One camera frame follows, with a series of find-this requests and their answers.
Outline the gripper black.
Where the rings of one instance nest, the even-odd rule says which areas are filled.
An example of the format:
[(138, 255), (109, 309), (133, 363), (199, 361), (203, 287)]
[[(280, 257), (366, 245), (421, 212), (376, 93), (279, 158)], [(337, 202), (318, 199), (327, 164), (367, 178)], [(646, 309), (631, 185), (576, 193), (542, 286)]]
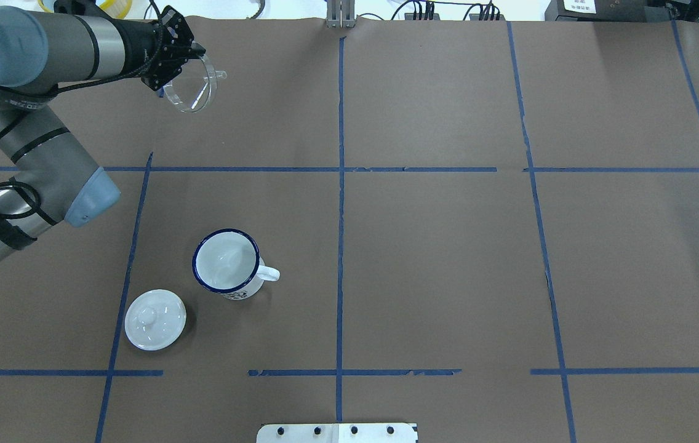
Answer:
[[(121, 20), (121, 37), (124, 45), (124, 64), (121, 78), (140, 78), (150, 67), (158, 52), (156, 45), (161, 42), (161, 34), (156, 32), (158, 20), (154, 22), (135, 22)], [(195, 41), (183, 41), (177, 44), (177, 59), (183, 61), (200, 59), (206, 55), (206, 49)]]

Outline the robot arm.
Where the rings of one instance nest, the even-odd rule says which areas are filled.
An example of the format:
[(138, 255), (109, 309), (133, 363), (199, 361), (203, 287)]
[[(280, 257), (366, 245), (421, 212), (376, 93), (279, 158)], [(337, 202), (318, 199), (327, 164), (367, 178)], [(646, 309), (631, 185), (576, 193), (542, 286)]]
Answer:
[(0, 6), (0, 261), (50, 227), (80, 227), (121, 191), (50, 108), (58, 95), (139, 78), (181, 112), (212, 100), (220, 78), (180, 12), (136, 22), (94, 1), (52, 12)]

